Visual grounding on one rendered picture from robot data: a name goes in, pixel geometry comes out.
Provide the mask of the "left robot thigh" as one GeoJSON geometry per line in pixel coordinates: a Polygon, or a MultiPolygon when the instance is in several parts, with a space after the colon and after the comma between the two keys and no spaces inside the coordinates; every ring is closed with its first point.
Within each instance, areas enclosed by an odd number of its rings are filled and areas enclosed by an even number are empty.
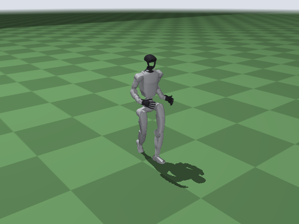
{"type": "Polygon", "coordinates": [[[160,137],[161,133],[164,132],[165,126],[165,113],[164,106],[161,103],[156,103],[156,120],[157,120],[157,129],[154,131],[156,137],[160,137]]]}

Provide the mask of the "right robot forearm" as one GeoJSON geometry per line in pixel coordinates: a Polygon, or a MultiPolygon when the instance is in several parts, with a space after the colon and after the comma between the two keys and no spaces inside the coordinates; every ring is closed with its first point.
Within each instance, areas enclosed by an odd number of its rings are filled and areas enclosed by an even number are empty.
{"type": "Polygon", "coordinates": [[[136,102],[138,104],[142,104],[142,100],[137,93],[134,93],[133,90],[130,90],[130,94],[131,94],[132,98],[136,100],[136,102]]]}

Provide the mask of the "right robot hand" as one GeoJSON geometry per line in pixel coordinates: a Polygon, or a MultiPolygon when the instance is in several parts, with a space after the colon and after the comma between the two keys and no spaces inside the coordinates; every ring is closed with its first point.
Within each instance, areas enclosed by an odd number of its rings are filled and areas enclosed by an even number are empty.
{"type": "Polygon", "coordinates": [[[147,108],[154,109],[151,107],[155,107],[155,106],[151,106],[151,105],[155,105],[155,104],[151,104],[151,103],[155,103],[155,102],[149,101],[149,100],[152,100],[152,98],[147,99],[147,100],[144,100],[144,99],[141,99],[141,100],[142,100],[142,105],[146,106],[147,108]]]}

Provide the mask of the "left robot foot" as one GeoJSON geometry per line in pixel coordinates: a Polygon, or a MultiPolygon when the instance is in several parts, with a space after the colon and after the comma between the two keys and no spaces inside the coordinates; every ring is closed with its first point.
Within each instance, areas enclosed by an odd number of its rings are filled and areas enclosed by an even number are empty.
{"type": "Polygon", "coordinates": [[[160,156],[156,158],[155,155],[153,155],[152,159],[160,164],[165,163],[165,160],[163,160],[160,156]]]}

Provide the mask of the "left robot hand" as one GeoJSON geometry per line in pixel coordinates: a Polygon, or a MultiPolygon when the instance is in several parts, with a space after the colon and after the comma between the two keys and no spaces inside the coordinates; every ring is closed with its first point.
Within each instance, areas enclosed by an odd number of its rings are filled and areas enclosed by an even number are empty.
{"type": "Polygon", "coordinates": [[[173,98],[172,98],[172,96],[167,96],[167,95],[165,95],[166,97],[165,97],[165,101],[168,101],[171,105],[173,104],[173,98]]]}

